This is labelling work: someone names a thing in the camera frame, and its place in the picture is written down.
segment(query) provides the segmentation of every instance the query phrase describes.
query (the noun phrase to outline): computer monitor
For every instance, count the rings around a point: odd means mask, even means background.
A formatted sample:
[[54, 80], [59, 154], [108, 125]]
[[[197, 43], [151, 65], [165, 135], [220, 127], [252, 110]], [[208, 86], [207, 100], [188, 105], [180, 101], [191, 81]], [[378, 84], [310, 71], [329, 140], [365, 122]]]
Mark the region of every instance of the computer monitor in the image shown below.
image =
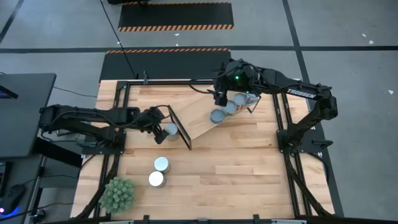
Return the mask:
[[16, 99], [18, 95], [0, 85], [0, 99]]

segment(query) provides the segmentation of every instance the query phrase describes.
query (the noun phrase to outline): tin can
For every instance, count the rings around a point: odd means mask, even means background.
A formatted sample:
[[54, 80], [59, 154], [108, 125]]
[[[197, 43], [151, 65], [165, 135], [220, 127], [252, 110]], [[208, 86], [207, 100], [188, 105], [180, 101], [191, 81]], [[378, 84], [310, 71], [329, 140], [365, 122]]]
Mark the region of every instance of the tin can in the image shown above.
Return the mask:
[[221, 109], [224, 111], [225, 116], [231, 116], [236, 111], [236, 103], [228, 100], [226, 106], [223, 106]]
[[213, 110], [210, 113], [210, 121], [215, 123], [215, 124], [220, 124], [221, 122], [223, 122], [225, 118], [225, 113], [222, 110]]
[[247, 93], [246, 98], [247, 98], [246, 103], [249, 105], [253, 105], [259, 100], [259, 96], [252, 93]]
[[153, 187], [162, 188], [166, 184], [166, 177], [159, 171], [149, 174], [149, 184]]
[[166, 174], [170, 171], [170, 163], [166, 157], [158, 157], [154, 162], [155, 170], [161, 172], [162, 174]]
[[166, 126], [164, 127], [164, 129], [168, 132], [168, 136], [167, 136], [167, 139], [169, 140], [169, 141], [175, 141], [175, 140], [177, 140], [178, 139], [178, 137], [180, 136], [179, 134], [178, 134], [178, 127], [177, 127], [177, 125], [176, 124], [174, 124], [174, 123], [169, 123], [169, 124], [166, 124]]
[[237, 110], [243, 109], [244, 105], [246, 104], [246, 101], [247, 101], [246, 94], [237, 93], [234, 95], [234, 102], [236, 103]]

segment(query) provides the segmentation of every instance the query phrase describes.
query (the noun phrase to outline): warning tape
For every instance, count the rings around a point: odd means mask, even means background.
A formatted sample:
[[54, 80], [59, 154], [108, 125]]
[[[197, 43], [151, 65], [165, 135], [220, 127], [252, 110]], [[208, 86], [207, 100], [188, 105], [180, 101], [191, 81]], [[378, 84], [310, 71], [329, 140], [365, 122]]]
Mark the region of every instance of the warning tape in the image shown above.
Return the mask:
[[141, 32], [141, 31], [170, 31], [170, 30], [225, 30], [234, 29], [232, 24], [215, 25], [174, 25], [174, 26], [138, 26], [119, 27], [119, 32]]
[[[197, 49], [144, 49], [144, 50], [124, 50], [126, 54], [133, 53], [166, 53], [166, 52], [210, 52], [210, 51], [229, 51], [227, 48], [197, 48]], [[109, 50], [105, 54], [121, 54], [123, 50]]]
[[[138, 2], [126, 2], [123, 6], [138, 4]], [[175, 3], [148, 3], [148, 5], [163, 5], [163, 4], [231, 4], [230, 2], [175, 2]]]

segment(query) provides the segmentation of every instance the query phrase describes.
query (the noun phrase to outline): silver can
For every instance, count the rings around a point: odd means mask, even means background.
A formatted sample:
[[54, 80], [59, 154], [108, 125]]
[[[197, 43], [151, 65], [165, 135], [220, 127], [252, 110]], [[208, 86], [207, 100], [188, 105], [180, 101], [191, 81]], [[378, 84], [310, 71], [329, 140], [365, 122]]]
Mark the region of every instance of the silver can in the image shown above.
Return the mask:
[[259, 96], [257, 96], [256, 94], [252, 94], [252, 93], [247, 93], [246, 98], [247, 98], [246, 103], [248, 105], [253, 105], [260, 99]]
[[169, 134], [169, 135], [167, 136], [167, 139], [168, 139], [169, 141], [175, 141], [175, 140], [177, 140], [178, 137], [180, 136], [180, 135], [178, 134], [178, 127], [177, 127], [177, 125], [174, 124], [174, 123], [166, 124], [166, 126], [164, 127], [164, 129], [165, 129], [165, 131], [167, 131], [168, 134]]
[[232, 100], [228, 100], [226, 106], [223, 106], [221, 109], [224, 111], [226, 116], [231, 116], [236, 111], [236, 103]]
[[210, 121], [215, 123], [215, 124], [220, 124], [221, 122], [223, 122], [225, 118], [225, 113], [222, 110], [213, 110], [210, 113]]
[[247, 101], [246, 94], [237, 93], [234, 95], [234, 102], [236, 103], [237, 110], [243, 109], [244, 105], [246, 104], [246, 101]]
[[154, 165], [155, 170], [161, 172], [162, 174], [168, 173], [171, 168], [169, 160], [162, 156], [155, 159]]
[[149, 184], [153, 187], [162, 188], [166, 184], [166, 177], [159, 171], [149, 174]]

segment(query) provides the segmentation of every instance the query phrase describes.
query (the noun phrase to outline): green succulent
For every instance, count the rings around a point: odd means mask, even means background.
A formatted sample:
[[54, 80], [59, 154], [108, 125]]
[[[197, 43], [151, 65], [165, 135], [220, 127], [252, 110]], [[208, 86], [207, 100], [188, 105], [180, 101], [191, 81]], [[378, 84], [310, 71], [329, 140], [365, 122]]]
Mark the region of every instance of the green succulent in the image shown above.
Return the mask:
[[134, 202], [134, 186], [129, 179], [115, 177], [105, 185], [104, 194], [99, 203], [106, 213], [120, 213], [131, 207]]

